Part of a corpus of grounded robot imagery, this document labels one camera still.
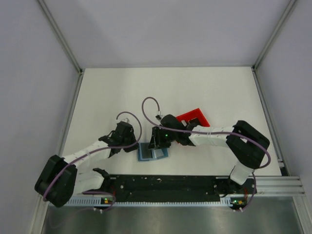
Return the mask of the blue leather card holder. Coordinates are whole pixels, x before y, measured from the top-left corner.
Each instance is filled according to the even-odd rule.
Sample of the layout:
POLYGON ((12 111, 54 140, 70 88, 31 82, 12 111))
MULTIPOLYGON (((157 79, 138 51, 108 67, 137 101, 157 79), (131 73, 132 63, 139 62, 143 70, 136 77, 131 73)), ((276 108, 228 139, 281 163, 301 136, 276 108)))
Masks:
POLYGON ((167 148, 148 149, 149 143, 139 143, 137 159, 141 162, 155 161, 169 157, 167 148))

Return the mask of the black credit card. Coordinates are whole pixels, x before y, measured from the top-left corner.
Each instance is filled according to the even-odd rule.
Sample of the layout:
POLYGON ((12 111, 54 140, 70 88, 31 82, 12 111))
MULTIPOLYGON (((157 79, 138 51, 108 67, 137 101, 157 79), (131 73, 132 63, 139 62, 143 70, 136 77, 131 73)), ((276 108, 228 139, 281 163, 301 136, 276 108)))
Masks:
POLYGON ((148 148, 143 148, 141 150, 141 158, 143 160, 149 160, 149 159, 152 159, 153 158, 153 153, 152 153, 152 150, 148 149, 148 148))

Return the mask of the red plastic bin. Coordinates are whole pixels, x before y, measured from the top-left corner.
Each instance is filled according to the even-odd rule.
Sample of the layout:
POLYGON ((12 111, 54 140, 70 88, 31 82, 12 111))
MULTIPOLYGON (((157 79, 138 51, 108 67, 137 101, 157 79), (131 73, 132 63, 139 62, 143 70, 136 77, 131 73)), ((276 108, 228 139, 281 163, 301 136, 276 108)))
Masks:
POLYGON ((203 127, 210 127, 209 122, 207 121, 200 108, 196 108, 194 110, 183 113, 177 116, 176 119, 180 122, 185 121, 188 124, 197 123, 203 127))

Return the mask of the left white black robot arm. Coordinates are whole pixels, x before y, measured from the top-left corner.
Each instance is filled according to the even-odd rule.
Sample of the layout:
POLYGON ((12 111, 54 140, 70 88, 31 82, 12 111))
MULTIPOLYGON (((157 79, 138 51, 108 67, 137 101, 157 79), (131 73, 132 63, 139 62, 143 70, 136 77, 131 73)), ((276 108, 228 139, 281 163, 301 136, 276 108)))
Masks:
POLYGON ((58 208, 65 205, 72 196, 89 190, 106 193, 111 182, 105 178, 106 171, 100 169, 100 162, 121 150, 128 153, 137 148, 133 126, 121 121, 117 123, 115 130, 90 146, 71 155, 51 156, 35 183, 35 191, 44 201, 49 201, 58 208))

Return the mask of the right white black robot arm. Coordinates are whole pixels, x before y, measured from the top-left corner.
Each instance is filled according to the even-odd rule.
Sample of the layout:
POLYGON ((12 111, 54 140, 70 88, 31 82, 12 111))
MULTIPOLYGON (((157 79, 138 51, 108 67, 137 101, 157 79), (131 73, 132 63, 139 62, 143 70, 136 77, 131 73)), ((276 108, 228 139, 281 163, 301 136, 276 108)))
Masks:
POLYGON ((202 126, 198 120, 181 122, 173 115, 156 116, 160 122, 152 128, 148 149, 169 148, 172 142, 183 146, 220 146, 229 148, 237 158, 237 164, 227 181, 233 193, 245 188, 245 181, 261 167, 270 141, 253 126, 243 120, 230 127, 214 128, 202 126))

